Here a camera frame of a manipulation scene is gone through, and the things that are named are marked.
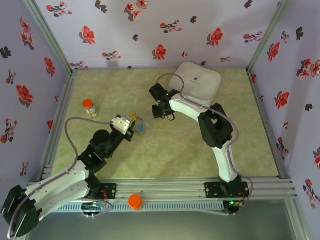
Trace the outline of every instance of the marble pattern surface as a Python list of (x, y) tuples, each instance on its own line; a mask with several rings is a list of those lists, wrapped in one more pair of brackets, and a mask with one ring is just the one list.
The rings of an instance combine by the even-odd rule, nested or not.
[[(222, 76), (214, 102), (223, 106), (227, 116), (237, 125), (240, 136), (232, 146), (237, 169), (247, 176), (277, 176), (263, 123), (244, 68), (213, 69)], [(193, 178), (217, 177), (219, 169), (215, 155), (201, 136), (196, 121), (176, 113), (175, 121), (154, 119), (155, 104), (149, 94), (158, 77), (176, 69), (83, 70), (75, 80), (66, 119), (84, 117), (83, 100), (92, 99), (98, 109), (97, 121), (109, 122), (116, 115), (136, 113), (145, 120), (144, 135), (124, 141), (107, 165), (96, 175), (99, 179)], [(160, 83), (169, 89), (171, 77)], [(74, 120), (68, 132), (82, 153), (93, 134), (104, 126)], [(53, 173), (66, 168), (75, 153), (65, 133), (61, 135)]]

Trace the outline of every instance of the wall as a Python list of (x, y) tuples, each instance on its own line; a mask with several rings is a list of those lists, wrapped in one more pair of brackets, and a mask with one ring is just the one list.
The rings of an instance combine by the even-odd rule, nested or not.
[(245, 68), (280, 0), (36, 0), (72, 68)]
[(293, 1), (253, 68), (253, 87), (314, 236), (320, 236), (319, 9), (317, 0)]
[[(0, 208), (9, 190), (35, 176), (67, 78), (21, 0), (0, 9)], [(0, 240), (8, 225), (0, 217)]]

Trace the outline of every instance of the orange bottle cap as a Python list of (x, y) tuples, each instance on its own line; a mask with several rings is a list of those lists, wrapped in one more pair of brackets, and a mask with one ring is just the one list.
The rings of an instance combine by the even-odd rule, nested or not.
[(94, 102), (91, 99), (86, 99), (82, 103), (84, 109), (92, 109), (94, 107)]
[(134, 194), (129, 198), (129, 206), (134, 210), (138, 210), (142, 206), (142, 198)]

